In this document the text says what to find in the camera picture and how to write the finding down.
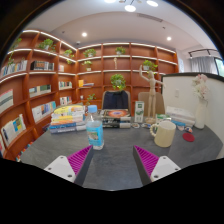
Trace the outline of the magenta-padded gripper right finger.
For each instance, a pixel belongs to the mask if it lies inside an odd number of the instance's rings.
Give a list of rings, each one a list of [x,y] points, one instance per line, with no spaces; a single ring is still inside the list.
[[[180,170],[180,167],[167,156],[158,157],[136,145],[133,146],[133,157],[143,185],[147,185]]]

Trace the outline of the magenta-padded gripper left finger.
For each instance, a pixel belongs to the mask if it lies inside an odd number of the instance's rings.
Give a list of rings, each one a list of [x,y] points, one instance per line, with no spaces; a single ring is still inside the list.
[[[94,154],[93,146],[87,146],[69,156],[60,155],[45,171],[82,186]]]

